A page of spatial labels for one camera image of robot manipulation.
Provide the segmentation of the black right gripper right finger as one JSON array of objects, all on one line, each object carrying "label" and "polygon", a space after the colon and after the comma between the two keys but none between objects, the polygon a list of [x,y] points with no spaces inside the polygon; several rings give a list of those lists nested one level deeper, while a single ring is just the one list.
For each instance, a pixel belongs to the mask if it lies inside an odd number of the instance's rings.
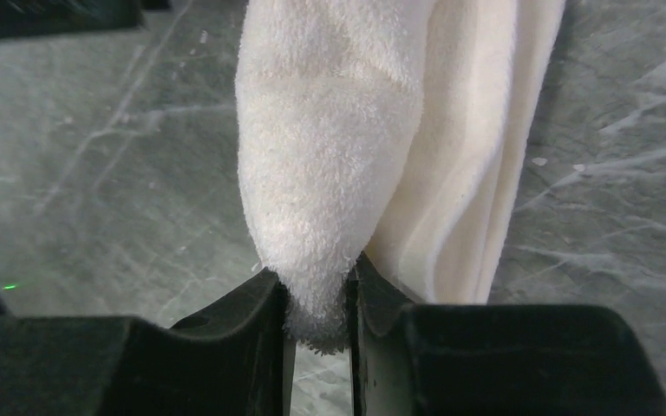
[{"label": "black right gripper right finger", "polygon": [[417,303],[367,257],[347,295],[356,415],[666,415],[640,341],[606,307]]}]

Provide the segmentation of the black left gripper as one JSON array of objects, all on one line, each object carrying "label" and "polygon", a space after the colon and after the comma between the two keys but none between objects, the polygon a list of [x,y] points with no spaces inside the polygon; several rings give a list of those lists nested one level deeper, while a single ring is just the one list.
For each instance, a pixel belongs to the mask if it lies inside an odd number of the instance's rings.
[{"label": "black left gripper", "polygon": [[0,40],[137,29],[167,0],[0,0]]}]

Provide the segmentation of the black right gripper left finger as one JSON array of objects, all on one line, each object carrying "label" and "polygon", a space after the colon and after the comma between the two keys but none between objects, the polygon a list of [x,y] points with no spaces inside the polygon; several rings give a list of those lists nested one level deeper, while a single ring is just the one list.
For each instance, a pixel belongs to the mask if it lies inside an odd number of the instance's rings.
[{"label": "black right gripper left finger", "polygon": [[0,415],[285,415],[286,300],[268,271],[169,329],[17,317],[0,300]]}]

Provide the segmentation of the white terry towel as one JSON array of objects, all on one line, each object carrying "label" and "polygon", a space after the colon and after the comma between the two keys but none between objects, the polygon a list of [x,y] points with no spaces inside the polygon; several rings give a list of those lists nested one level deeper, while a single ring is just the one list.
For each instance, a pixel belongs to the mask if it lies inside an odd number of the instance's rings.
[{"label": "white terry towel", "polygon": [[562,1],[251,1],[235,92],[238,178],[286,327],[349,344],[366,252],[425,302],[487,300]]}]

